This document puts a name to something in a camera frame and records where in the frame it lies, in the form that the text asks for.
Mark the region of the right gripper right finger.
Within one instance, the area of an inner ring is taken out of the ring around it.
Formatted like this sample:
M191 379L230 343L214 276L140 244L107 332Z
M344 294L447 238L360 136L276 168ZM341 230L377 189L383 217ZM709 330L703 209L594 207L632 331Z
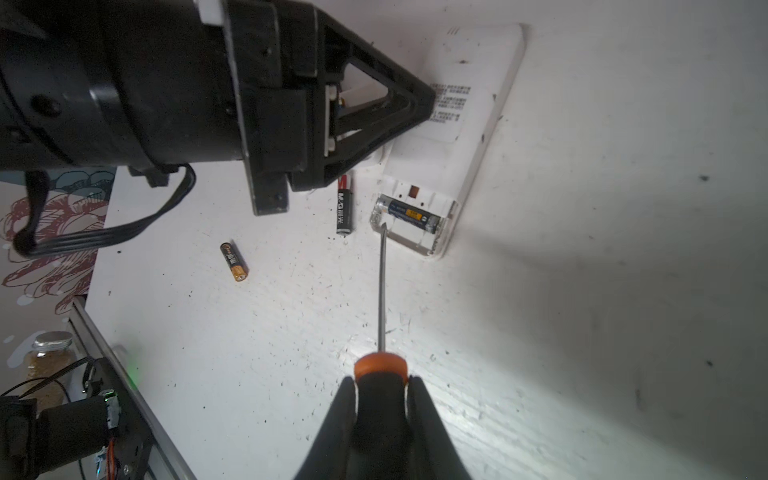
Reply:
M412 432L408 479L470 479L421 377L411 376L406 411Z

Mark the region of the gold black AAA battery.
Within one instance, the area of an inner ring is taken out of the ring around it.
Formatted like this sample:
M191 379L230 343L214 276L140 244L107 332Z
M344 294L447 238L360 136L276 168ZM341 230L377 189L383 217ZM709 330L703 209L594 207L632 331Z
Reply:
M242 282L248 277L248 269L237 248L230 242L220 245L220 251L225 258L228 268L236 282Z

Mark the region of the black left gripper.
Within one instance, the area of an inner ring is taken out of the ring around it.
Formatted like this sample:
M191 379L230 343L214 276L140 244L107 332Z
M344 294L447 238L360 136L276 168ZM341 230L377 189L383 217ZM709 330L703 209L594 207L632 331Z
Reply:
M253 211L285 213L291 191L325 187L432 115L432 87L311 3L226 1L223 30ZM352 66L384 97L327 99Z

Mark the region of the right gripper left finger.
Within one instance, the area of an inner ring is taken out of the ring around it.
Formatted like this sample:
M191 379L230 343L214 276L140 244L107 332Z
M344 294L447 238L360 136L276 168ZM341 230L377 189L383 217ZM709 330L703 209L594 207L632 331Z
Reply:
M342 379L295 479L345 479L356 421L356 385Z

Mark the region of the white remote control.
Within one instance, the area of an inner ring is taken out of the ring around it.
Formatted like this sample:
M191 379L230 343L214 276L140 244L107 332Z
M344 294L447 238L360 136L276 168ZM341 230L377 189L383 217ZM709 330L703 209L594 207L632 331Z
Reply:
M436 93L430 118L399 136L370 216L373 231L425 257L443 255L502 116L525 53L521 25L452 26L439 33L420 77ZM436 234L383 213L381 196L440 216Z

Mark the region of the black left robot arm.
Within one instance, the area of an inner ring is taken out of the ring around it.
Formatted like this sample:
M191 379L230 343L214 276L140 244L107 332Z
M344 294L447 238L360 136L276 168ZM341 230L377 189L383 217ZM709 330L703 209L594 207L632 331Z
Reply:
M5 1L1 167L25 176L14 236L36 259L135 238L153 216L41 240L49 172L125 166L153 187L243 162L256 215L327 186L428 120L435 91L301 1Z

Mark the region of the orange black screwdriver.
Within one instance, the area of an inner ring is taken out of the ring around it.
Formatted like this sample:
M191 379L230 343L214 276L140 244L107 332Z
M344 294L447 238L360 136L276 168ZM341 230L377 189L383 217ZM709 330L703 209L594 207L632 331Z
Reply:
M386 350L386 248L381 226L377 350L354 366L358 400L349 473L354 479L401 479L407 470L410 427L405 412L407 362Z

